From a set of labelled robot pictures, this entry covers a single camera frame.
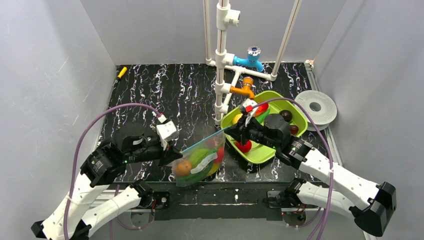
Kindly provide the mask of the brown orange toy potato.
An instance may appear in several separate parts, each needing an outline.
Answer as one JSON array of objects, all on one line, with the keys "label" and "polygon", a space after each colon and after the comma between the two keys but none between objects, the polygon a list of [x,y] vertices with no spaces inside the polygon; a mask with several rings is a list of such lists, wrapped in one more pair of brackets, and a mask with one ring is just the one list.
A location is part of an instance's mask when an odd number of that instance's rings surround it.
[{"label": "brown orange toy potato", "polygon": [[176,164],[174,173],[178,178],[187,177],[191,174],[192,168],[193,165],[189,160],[182,160]]}]

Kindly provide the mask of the red toy apple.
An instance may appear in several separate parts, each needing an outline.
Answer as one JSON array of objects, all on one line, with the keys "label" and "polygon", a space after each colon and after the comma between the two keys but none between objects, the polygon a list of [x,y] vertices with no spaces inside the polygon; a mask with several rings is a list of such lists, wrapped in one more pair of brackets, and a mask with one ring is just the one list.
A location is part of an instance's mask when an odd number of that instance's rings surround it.
[{"label": "red toy apple", "polygon": [[248,153],[252,149],[252,142],[248,140],[245,144],[241,144],[240,142],[235,142],[235,146],[242,153]]}]

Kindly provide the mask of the clear zip top bag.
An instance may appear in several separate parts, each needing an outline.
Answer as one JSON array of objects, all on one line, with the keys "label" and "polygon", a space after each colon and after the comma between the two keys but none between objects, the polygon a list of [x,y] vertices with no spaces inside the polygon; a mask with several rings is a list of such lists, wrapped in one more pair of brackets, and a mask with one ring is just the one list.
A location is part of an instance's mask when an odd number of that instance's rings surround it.
[{"label": "clear zip top bag", "polygon": [[223,129],[182,151],[182,158],[169,164],[177,187],[192,186],[216,173],[225,157]]}]

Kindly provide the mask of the green toy bean pod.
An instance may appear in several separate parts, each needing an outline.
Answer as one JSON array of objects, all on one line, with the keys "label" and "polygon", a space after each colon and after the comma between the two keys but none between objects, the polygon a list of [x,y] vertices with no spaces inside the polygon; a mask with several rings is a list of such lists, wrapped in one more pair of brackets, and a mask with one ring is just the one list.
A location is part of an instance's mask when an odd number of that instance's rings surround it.
[{"label": "green toy bean pod", "polygon": [[176,181],[176,184],[179,187],[188,187],[191,186],[197,182],[200,182],[201,180],[203,180],[204,178],[206,178],[207,174],[203,174],[203,173],[197,173],[197,174],[190,174],[186,177],[181,177]]}]

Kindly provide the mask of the red toy strawberry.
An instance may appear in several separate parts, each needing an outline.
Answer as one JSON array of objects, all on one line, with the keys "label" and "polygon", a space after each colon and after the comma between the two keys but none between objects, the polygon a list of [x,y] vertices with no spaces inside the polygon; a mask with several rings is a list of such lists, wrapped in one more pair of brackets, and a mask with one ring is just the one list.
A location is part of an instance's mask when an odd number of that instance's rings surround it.
[{"label": "red toy strawberry", "polygon": [[219,149],[218,149],[218,151],[216,152],[216,155],[217,155],[217,157],[216,157],[216,159],[213,161],[215,164],[220,164],[222,161],[223,161],[223,159],[224,159],[224,156],[225,156],[225,150],[224,150],[224,147],[220,147]]}]

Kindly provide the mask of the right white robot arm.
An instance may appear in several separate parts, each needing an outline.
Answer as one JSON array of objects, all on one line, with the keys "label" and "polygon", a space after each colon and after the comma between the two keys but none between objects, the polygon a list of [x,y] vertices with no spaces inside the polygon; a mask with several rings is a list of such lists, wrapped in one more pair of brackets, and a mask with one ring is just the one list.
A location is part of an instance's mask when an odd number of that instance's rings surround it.
[{"label": "right white robot arm", "polygon": [[253,100],[245,100],[239,107],[241,119],[226,127],[225,134],[239,143],[251,140],[274,149],[285,165],[317,177],[328,186],[294,178],[285,190],[264,201],[276,208],[319,206],[345,215],[363,231],[381,237],[397,208],[396,188],[386,181],[377,184],[366,180],[333,162],[312,144],[291,134],[289,123],[278,113],[259,123],[253,116],[258,106]]}]

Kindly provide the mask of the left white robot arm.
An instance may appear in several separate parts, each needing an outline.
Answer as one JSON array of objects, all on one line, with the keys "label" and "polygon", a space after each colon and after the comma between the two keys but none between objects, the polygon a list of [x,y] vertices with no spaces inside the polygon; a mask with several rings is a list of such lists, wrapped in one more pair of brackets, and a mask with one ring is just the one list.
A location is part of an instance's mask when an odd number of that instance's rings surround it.
[{"label": "left white robot arm", "polygon": [[126,123],[104,140],[83,162],[72,189],[45,220],[31,230],[46,240],[87,240],[101,226],[126,210],[154,202],[154,190],[143,180],[130,183],[121,193],[90,208],[96,198],[123,175],[129,164],[154,161],[159,167],[182,158],[172,141],[179,136],[171,120],[160,117],[155,129]]}]

